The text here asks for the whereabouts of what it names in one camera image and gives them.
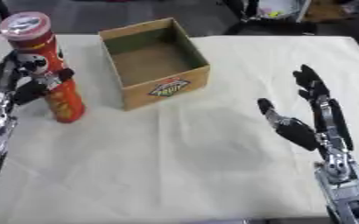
mustache logo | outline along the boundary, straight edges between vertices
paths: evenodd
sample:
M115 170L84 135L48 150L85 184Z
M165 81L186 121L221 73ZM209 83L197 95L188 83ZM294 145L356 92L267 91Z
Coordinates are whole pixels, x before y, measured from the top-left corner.
M36 72L38 67L45 67L46 65L47 62L45 59L36 59L34 61L26 61L23 63L23 67L32 72Z

white tablecloth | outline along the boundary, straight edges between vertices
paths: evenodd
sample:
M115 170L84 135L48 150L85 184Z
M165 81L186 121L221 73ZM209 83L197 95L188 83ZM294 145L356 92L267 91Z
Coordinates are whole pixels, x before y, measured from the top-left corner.
M20 108L0 176L0 224L109 224L325 214L310 153L280 138L257 98L312 124L292 71L313 67L343 109L359 162L359 46L340 37L208 37L206 88L124 112L94 35L59 35L88 110L57 123ZM9 51L0 37L0 59Z

box label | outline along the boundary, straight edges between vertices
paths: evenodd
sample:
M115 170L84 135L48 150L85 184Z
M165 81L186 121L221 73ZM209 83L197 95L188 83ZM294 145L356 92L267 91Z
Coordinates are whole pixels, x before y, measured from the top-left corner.
M149 95L169 97L189 84L190 81L181 80L180 78L167 79L162 84L157 85L155 89L149 93Z

robot fingertip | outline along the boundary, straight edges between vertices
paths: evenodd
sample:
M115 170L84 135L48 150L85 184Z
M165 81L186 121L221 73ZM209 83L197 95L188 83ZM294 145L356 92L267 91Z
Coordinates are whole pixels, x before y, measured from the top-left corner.
M263 115L265 115L268 110L274 109L273 104L265 98L258 99L257 101L258 107Z

can lid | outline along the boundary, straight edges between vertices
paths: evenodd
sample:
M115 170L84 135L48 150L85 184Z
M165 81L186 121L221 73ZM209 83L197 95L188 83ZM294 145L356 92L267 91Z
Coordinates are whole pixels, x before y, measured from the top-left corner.
M6 18L0 24L0 32L8 40L36 39L51 28L50 18L37 11L26 11Z

